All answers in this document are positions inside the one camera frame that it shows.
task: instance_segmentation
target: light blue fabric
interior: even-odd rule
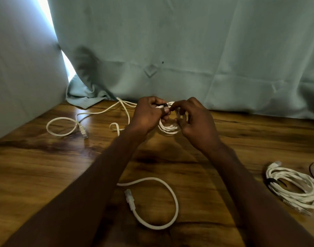
[[[314,119],[314,0],[48,1],[80,77],[74,105],[195,96],[209,109]]]

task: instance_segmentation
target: white cable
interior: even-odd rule
[[[132,102],[129,102],[129,101],[124,101],[124,100],[122,100],[122,99],[120,99],[120,98],[118,98],[118,97],[117,97],[117,100],[118,100],[117,103],[113,104],[112,106],[108,107],[107,109],[103,110],[102,112],[97,112],[97,113],[79,113],[79,114],[76,114],[76,120],[74,120],[74,119],[72,119],[72,118],[68,118],[68,117],[59,117],[59,118],[52,119],[52,120],[51,120],[50,122],[48,122],[47,125],[46,125],[47,132],[49,132],[51,135],[54,135],[54,136],[57,136],[57,137],[63,137],[63,136],[67,136],[67,135],[73,133],[73,132],[76,130],[77,126],[78,126],[79,129],[80,129],[81,134],[83,135],[83,137],[84,137],[84,138],[88,138],[88,135],[87,135],[87,133],[86,133],[85,128],[84,128],[83,125],[80,123],[80,122],[81,122],[83,119],[85,119],[85,118],[83,118],[83,119],[81,119],[81,120],[78,120],[78,115],[83,115],[83,114],[102,114],[102,113],[105,113],[106,111],[108,111],[110,108],[113,108],[114,106],[116,106],[118,103],[121,103],[121,105],[122,105],[123,108],[125,109],[125,112],[126,112],[127,117],[128,117],[128,124],[130,124],[130,115],[128,114],[128,111],[127,111],[125,105],[127,105],[127,106],[129,106],[129,107],[136,107],[137,104],[132,103]],[[173,103],[174,103],[174,102],[169,102],[169,103],[167,103],[168,107],[171,107],[171,105],[172,105]],[[75,123],[75,127],[74,127],[70,132],[65,133],[65,134],[56,134],[56,133],[53,133],[51,130],[49,130],[48,127],[50,126],[51,123],[53,123],[53,122],[56,121],[56,120],[70,120],[70,121],[73,121],[73,122]],[[117,131],[118,136],[120,135],[120,131],[124,130],[124,128],[123,128],[123,129],[119,129],[119,125],[118,125],[118,123],[116,123],[116,122],[111,123],[110,126],[109,126],[109,128],[110,128],[111,130],[113,130],[113,131]],[[163,131],[164,133],[167,133],[167,134],[176,134],[176,133],[178,133],[178,132],[180,131],[180,128],[179,128],[179,126],[178,126],[176,123],[172,124],[171,126],[164,126],[161,120],[159,120],[158,128],[159,128],[161,131]]]
[[[291,206],[298,212],[311,215],[307,209],[314,209],[314,179],[311,178],[309,175],[297,172],[292,169],[280,167],[281,162],[276,161],[268,166],[266,171],[266,178],[267,179],[275,179],[276,181],[279,178],[283,178],[300,189],[303,190],[304,193],[295,193],[290,192],[283,189],[277,182],[273,180],[269,180],[268,183],[269,188],[276,194],[278,197],[287,205]],[[303,187],[301,184],[297,183],[293,179],[298,179],[304,183],[306,183],[307,187]]]
[[[81,120],[78,120],[78,115],[82,115],[82,114],[89,114],[89,115],[90,115],[90,114],[102,114],[102,113],[105,113],[106,111],[108,111],[110,108],[113,108],[114,106],[116,106],[118,103],[121,103],[121,105],[122,105],[123,108],[125,109],[125,112],[126,112],[127,117],[128,117],[128,124],[130,124],[130,115],[128,114],[128,111],[127,111],[125,105],[127,105],[127,106],[129,106],[129,107],[136,107],[137,104],[132,103],[132,102],[129,102],[129,101],[121,100],[121,99],[118,98],[118,97],[117,97],[117,100],[118,100],[117,103],[113,104],[112,106],[108,107],[107,109],[103,110],[102,112],[97,112],[97,113],[79,113],[79,114],[76,115],[76,120],[74,120],[74,119],[72,119],[72,118],[68,118],[68,117],[59,117],[59,118],[52,119],[52,120],[51,120],[50,122],[48,122],[47,125],[46,125],[47,132],[49,132],[51,135],[54,135],[54,136],[63,137],[63,136],[67,136],[67,135],[73,133],[73,132],[76,130],[77,126],[78,126],[79,129],[80,129],[81,134],[83,135],[83,137],[84,137],[84,138],[88,138],[88,135],[87,135],[87,133],[86,133],[85,128],[84,128],[83,125],[80,123],[80,122],[81,122],[83,119],[85,119],[85,118],[83,118],[83,119],[81,119]],[[167,106],[168,106],[168,107],[171,107],[171,105],[172,105],[173,103],[174,103],[174,102],[169,102],[169,103],[167,103]],[[176,110],[176,115],[177,115],[177,117],[180,117],[180,116],[179,116],[179,113],[178,113],[178,110]],[[65,133],[65,134],[56,134],[56,133],[53,133],[52,131],[50,131],[50,130],[48,129],[48,127],[50,126],[51,123],[53,123],[53,122],[56,121],[56,120],[70,120],[70,121],[73,121],[73,122],[75,123],[75,127],[74,127],[70,132]],[[116,122],[111,123],[110,126],[109,126],[109,128],[110,128],[111,130],[113,130],[113,131],[117,131],[118,136],[120,135],[120,131],[124,130],[124,128],[123,128],[123,129],[120,129],[118,123],[116,123]],[[159,120],[158,128],[159,128],[160,130],[162,130],[163,132],[167,133],[167,134],[176,134],[177,132],[180,131],[180,129],[179,129],[179,127],[178,127],[178,125],[177,125],[176,123],[175,123],[175,124],[172,124],[171,126],[164,126],[164,125],[162,124],[162,121],[161,121],[161,120]],[[131,211],[133,212],[134,216],[136,217],[136,219],[137,219],[141,224],[143,224],[144,226],[146,226],[146,227],[148,227],[148,228],[150,228],[150,229],[153,229],[153,230],[162,230],[162,229],[165,229],[165,228],[171,226],[171,225],[174,223],[174,221],[176,220],[176,218],[177,218],[177,216],[178,216],[178,213],[179,213],[179,204],[178,204],[178,201],[177,201],[177,199],[176,199],[176,195],[174,194],[173,190],[171,189],[171,187],[170,187],[167,183],[165,183],[163,180],[161,180],[161,179],[159,179],[159,178],[153,178],[153,177],[151,177],[151,178],[142,178],[142,179],[139,179],[139,180],[136,180],[136,181],[133,181],[133,182],[130,182],[130,183],[125,183],[125,184],[119,184],[119,183],[118,183],[117,186],[128,186],[128,185],[136,184],[136,183],[139,183],[139,182],[142,182],[142,181],[145,181],[145,180],[156,180],[156,181],[158,181],[158,182],[161,182],[161,183],[162,183],[163,185],[165,185],[165,186],[168,188],[168,190],[171,192],[171,194],[172,194],[172,196],[173,196],[173,198],[174,198],[174,202],[175,202],[175,204],[176,204],[176,213],[175,213],[174,217],[172,218],[172,220],[171,220],[169,223],[167,223],[167,224],[165,224],[165,225],[162,225],[162,226],[154,226],[154,225],[148,224],[148,223],[145,222],[142,218],[140,218],[140,217],[138,216],[137,212],[135,211],[134,198],[133,198],[133,196],[132,196],[132,193],[131,193],[131,190],[130,190],[130,189],[127,189],[127,190],[125,191],[126,201],[127,201],[127,203],[129,203],[130,209],[131,209]]]
[[[153,177],[150,177],[150,178],[141,178],[139,180],[136,180],[136,181],[133,181],[133,182],[130,182],[130,183],[124,183],[124,184],[117,184],[118,186],[128,186],[128,185],[132,185],[132,184],[136,184],[136,183],[139,183],[139,182],[142,182],[142,181],[145,181],[145,180],[156,180],[158,182],[161,182],[164,186],[167,187],[167,189],[171,192],[172,196],[173,196],[173,199],[174,199],[174,202],[176,204],[176,213],[174,215],[174,217],[172,218],[171,221],[169,221],[167,224],[165,225],[162,225],[162,226],[155,226],[155,225],[151,225],[151,224],[148,224],[147,222],[145,222],[142,218],[140,218],[140,216],[137,214],[137,212],[135,211],[135,204],[134,204],[134,198],[132,196],[132,193],[131,193],[131,190],[130,189],[127,189],[125,191],[125,195],[126,195],[126,201],[127,203],[130,205],[130,208],[131,208],[131,211],[133,212],[134,216],[136,217],[136,219],[141,223],[143,224],[144,226],[150,228],[150,229],[153,229],[153,230],[162,230],[162,229],[166,229],[167,227],[171,226],[174,221],[176,220],[177,216],[178,216],[178,213],[179,213],[179,204],[178,204],[178,201],[176,199],[176,195],[174,194],[173,190],[171,189],[171,187],[165,183],[163,180],[159,179],[159,178],[153,178]]]

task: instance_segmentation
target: thin black cord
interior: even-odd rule
[[[314,175],[312,174],[312,170],[311,170],[311,167],[312,167],[313,164],[314,164],[314,162],[309,165],[308,169],[309,169],[310,175],[311,175],[312,178],[314,179]]]

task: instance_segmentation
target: wood grain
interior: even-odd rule
[[[88,109],[99,112],[113,102]],[[63,103],[0,139],[0,245],[30,216],[59,194],[106,149],[117,133],[109,124],[127,124],[122,107],[89,116],[89,131],[67,137],[47,133],[49,120],[74,118],[83,110]],[[314,121],[212,112],[222,140],[233,147],[254,177],[275,160],[308,173],[314,162]],[[52,130],[65,133],[70,121],[56,121]],[[176,222],[153,231],[141,226],[130,212],[124,188],[117,187],[101,221],[94,246],[245,246],[250,240],[221,178],[204,156],[181,135],[154,130],[140,145],[120,182],[157,177],[167,182],[179,201]],[[167,223],[174,215],[171,194],[162,184],[147,181],[131,186],[138,214],[150,224]],[[283,205],[314,236],[313,216],[302,216]]]

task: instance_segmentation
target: person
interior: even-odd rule
[[[3,245],[90,246],[113,189],[138,145],[159,120],[170,112],[188,112],[188,121],[177,119],[182,134],[216,168],[256,246],[314,247],[312,237],[277,199],[258,183],[218,136],[210,112],[195,98],[168,107],[155,96],[138,101],[132,122],[93,164],[62,193],[32,216]]]

